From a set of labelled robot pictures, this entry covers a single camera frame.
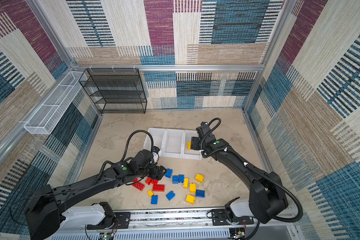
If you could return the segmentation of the small yellow lego brick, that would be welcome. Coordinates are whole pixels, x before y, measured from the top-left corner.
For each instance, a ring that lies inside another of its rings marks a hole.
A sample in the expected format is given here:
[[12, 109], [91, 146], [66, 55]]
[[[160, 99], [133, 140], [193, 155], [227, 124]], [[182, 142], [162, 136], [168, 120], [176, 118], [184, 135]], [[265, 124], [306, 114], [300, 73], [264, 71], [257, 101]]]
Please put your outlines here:
[[149, 197], [152, 197], [152, 196], [154, 195], [154, 193], [152, 192], [152, 190], [149, 190], [149, 191], [147, 192], [147, 194], [148, 194]]

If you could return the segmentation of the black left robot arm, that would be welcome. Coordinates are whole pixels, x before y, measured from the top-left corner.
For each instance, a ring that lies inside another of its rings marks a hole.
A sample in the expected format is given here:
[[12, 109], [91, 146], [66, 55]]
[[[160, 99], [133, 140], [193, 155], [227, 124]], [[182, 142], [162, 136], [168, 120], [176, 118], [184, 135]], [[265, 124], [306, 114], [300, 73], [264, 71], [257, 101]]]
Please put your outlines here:
[[109, 168], [102, 166], [99, 174], [79, 182], [56, 188], [45, 185], [35, 191], [25, 209], [30, 238], [44, 240], [50, 237], [66, 219], [63, 213], [91, 196], [122, 185], [136, 184], [136, 178], [161, 180], [167, 172], [148, 150], [110, 165]]

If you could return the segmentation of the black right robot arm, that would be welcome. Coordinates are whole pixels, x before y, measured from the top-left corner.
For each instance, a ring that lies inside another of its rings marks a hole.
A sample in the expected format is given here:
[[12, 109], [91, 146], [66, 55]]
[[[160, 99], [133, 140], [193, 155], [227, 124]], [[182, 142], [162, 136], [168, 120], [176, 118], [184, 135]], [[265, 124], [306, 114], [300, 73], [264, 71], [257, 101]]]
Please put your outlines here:
[[261, 223], [266, 224], [271, 219], [285, 223], [293, 220], [292, 218], [278, 216], [288, 208], [289, 203], [286, 197], [286, 189], [276, 173], [266, 173], [257, 168], [240, 156], [223, 139], [213, 140], [211, 143], [201, 147], [201, 140], [192, 137], [191, 141], [187, 142], [187, 148], [200, 151], [204, 158], [212, 157], [228, 167], [245, 183], [250, 190], [249, 209]]

